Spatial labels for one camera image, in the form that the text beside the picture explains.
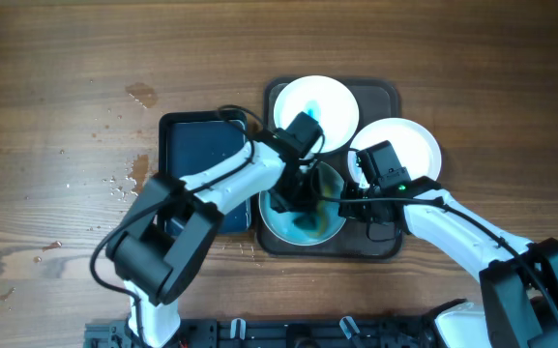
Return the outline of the green yellow sponge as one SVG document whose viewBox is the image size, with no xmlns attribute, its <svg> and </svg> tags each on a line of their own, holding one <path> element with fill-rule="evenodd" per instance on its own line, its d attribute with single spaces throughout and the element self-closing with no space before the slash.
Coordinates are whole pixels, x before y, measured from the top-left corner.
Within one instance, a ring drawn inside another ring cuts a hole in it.
<svg viewBox="0 0 558 348">
<path fill-rule="evenodd" d="M 293 219 L 299 244 L 320 244 L 334 237 L 345 223 L 338 215 L 338 203 L 320 200 L 313 211 L 299 213 Z"/>
</svg>

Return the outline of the white plate blue stain front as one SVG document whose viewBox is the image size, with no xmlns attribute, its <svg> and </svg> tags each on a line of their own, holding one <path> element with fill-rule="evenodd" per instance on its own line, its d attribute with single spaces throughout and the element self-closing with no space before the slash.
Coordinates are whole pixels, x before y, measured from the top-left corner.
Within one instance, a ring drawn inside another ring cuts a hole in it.
<svg viewBox="0 0 558 348">
<path fill-rule="evenodd" d="M 321 162 L 316 170 L 313 182 L 318 191 L 323 196 L 340 198 L 344 184 L 341 176 L 325 162 Z M 263 191 L 259 208 L 271 235 L 298 247 L 311 247 L 330 240 L 345 223 L 345 218 L 338 215 L 337 202 L 317 200 L 312 211 L 278 213 L 271 208 L 271 195 Z"/>
</svg>

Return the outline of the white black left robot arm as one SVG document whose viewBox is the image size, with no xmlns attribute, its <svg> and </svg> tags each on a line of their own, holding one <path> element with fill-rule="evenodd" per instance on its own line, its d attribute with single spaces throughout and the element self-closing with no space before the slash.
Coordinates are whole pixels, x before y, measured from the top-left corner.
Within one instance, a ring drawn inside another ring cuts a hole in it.
<svg viewBox="0 0 558 348">
<path fill-rule="evenodd" d="M 250 197 L 294 190 L 305 160 L 324 146 L 320 128 L 262 131 L 197 174 L 147 182 L 122 222 L 99 245 L 132 301 L 129 327 L 142 347 L 163 347 L 178 331 L 178 299 L 196 277 L 224 218 Z"/>
</svg>

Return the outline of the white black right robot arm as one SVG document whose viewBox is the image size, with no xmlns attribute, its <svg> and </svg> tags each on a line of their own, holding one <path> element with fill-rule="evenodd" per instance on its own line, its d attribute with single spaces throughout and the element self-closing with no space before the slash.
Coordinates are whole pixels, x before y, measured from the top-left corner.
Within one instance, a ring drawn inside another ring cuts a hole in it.
<svg viewBox="0 0 558 348">
<path fill-rule="evenodd" d="M 422 177 L 391 187 L 344 186 L 339 212 L 394 223 L 451 257 L 481 287 L 479 305 L 460 302 L 433 322 L 445 347 L 558 347 L 558 240 L 534 243 L 471 212 Z"/>
</svg>

